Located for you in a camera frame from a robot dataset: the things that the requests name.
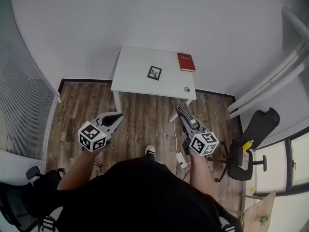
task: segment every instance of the yellow object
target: yellow object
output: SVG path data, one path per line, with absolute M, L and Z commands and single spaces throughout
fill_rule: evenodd
M 246 142 L 243 146 L 242 146 L 242 150 L 246 151 L 247 149 L 250 149 L 250 147 L 252 146 L 253 140 Z

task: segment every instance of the fiducial marker cube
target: fiducial marker cube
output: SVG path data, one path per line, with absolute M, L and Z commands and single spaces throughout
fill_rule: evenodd
M 90 152 L 106 145 L 107 135 L 89 121 L 78 130 L 78 142 Z
M 194 150 L 195 153 L 200 156 L 210 155 L 214 152 L 218 139 L 213 132 L 195 134 L 189 147 Z

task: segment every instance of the white shoe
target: white shoe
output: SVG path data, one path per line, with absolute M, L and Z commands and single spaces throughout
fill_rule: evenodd
M 146 154 L 153 154 L 155 155 L 155 147 L 153 145 L 148 145 L 145 149 L 145 155 Z

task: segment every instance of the window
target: window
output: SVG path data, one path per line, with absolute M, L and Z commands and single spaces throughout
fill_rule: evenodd
M 309 133 L 291 140 L 293 159 L 292 186 L 309 182 Z
M 309 191 L 309 127 L 254 153 L 256 160 L 267 157 L 267 171 L 256 168 L 254 196 L 265 197 L 274 189 L 277 196 Z

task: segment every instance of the black shirt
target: black shirt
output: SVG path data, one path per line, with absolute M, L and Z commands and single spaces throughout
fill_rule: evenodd
M 239 221 L 211 196 L 142 158 L 115 164 L 103 176 L 58 191 L 59 231 L 222 231 L 219 216 L 241 231 Z

